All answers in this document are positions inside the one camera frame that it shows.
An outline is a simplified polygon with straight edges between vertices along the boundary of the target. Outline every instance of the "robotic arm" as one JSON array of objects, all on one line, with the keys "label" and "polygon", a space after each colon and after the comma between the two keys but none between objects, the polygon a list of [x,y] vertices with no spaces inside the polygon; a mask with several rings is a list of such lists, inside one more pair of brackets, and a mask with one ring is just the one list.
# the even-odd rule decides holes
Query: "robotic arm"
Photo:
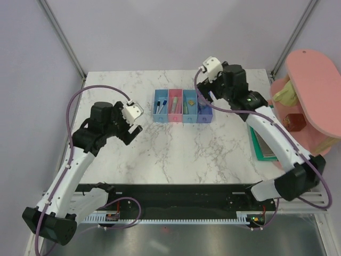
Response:
[{"label": "robotic arm", "polygon": [[22,214],[33,233],[37,230],[38,220],[49,194],[55,188],[65,167],[69,170],[49,202],[39,233],[41,237],[66,245],[74,236],[78,224],[107,203],[108,196],[115,191],[115,188],[105,183],[98,183],[92,186],[90,193],[70,204],[84,172],[94,161],[99,150],[107,143],[107,139],[116,136],[125,145],[129,145],[142,131],[142,128],[137,126],[132,133],[129,133],[134,121],[142,114],[141,106],[133,102],[123,105],[118,101],[114,106],[107,102],[96,102],[92,106],[90,118],[86,119],[72,135],[74,156],[71,165],[67,166],[71,150],[68,148],[64,164],[44,197],[35,208],[27,207]]},{"label": "robotic arm", "polygon": [[[238,115],[264,139],[286,172],[276,179],[252,186],[250,192],[253,198],[264,201],[282,197],[291,201],[319,184],[320,180],[315,172],[300,155],[308,159],[320,174],[326,161],[321,155],[314,157],[304,149],[276,119],[267,101],[258,92],[248,89],[246,72],[240,65],[220,63],[216,58],[209,57],[203,62],[201,69],[207,74],[207,79],[198,84],[198,89],[205,99],[213,102],[210,96],[212,92],[216,99],[226,100],[231,110],[246,110],[240,111]],[[266,116],[267,119],[251,114],[251,111]]]}]

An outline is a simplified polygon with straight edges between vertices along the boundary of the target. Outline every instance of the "gray wall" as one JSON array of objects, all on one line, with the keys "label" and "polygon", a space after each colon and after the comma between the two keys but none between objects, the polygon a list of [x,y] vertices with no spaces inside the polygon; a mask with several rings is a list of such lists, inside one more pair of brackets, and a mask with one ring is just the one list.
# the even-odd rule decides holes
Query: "gray wall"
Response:
[{"label": "gray wall", "polygon": [[272,69],[309,0],[47,0],[86,71]]},{"label": "gray wall", "polygon": [[[339,72],[341,72],[340,10],[340,0],[320,1],[293,48],[293,50],[308,48],[323,52],[335,63]],[[286,69],[283,66],[277,77],[284,77],[285,74]],[[330,213],[334,221],[334,229],[339,235],[339,241],[341,241],[341,222],[339,221],[341,213],[340,156],[341,144],[326,155],[327,166],[323,174],[333,194],[334,204]]]},{"label": "gray wall", "polygon": [[55,175],[81,79],[35,0],[0,2],[0,248],[23,255],[21,218]]}]

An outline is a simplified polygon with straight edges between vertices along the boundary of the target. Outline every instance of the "plastic container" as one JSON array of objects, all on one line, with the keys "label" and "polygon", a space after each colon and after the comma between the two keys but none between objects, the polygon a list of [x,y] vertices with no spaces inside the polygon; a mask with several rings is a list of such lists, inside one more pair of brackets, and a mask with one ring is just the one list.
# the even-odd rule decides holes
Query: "plastic container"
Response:
[{"label": "plastic container", "polygon": [[[162,107],[164,100],[167,103],[162,108],[160,114],[156,113],[157,103],[160,101],[159,109]],[[168,123],[168,90],[155,90],[154,107],[153,107],[153,119],[156,123]]]},{"label": "plastic container", "polygon": [[[173,106],[174,99],[177,97],[176,105]],[[181,123],[182,122],[182,89],[168,90],[168,121]]]},{"label": "plastic container", "polygon": [[[188,102],[193,101],[194,105],[191,106]],[[198,119],[198,97],[195,90],[183,90],[183,123],[196,123]]]},{"label": "plastic container", "polygon": [[197,123],[209,124],[212,122],[213,112],[209,106],[201,106],[198,104],[198,119]]}]

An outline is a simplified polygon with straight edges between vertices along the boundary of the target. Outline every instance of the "white marble table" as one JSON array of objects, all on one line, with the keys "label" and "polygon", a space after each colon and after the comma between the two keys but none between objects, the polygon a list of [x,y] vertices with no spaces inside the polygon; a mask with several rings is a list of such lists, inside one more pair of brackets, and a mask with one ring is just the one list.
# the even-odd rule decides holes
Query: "white marble table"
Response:
[{"label": "white marble table", "polygon": [[[110,138],[85,172],[80,183],[254,183],[283,173],[251,155],[246,124],[234,114],[214,111],[211,124],[158,124],[152,121],[155,89],[193,88],[195,70],[90,72],[85,86],[115,86],[144,109],[137,120],[143,131],[129,145]],[[247,70],[249,88],[269,99],[270,84],[264,69]],[[74,131],[90,115],[96,101],[124,101],[108,89],[85,91]],[[229,108],[220,100],[216,106]]]}]

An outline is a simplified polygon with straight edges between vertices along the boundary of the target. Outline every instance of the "gray floor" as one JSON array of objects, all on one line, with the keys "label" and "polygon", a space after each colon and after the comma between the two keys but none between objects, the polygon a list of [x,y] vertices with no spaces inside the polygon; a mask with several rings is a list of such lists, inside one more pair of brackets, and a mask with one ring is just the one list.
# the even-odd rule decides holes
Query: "gray floor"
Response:
[{"label": "gray floor", "polygon": [[[80,225],[82,231],[91,225]],[[278,215],[263,231],[230,225],[137,225],[125,230],[94,229],[57,246],[51,256],[326,255],[314,216]]]}]

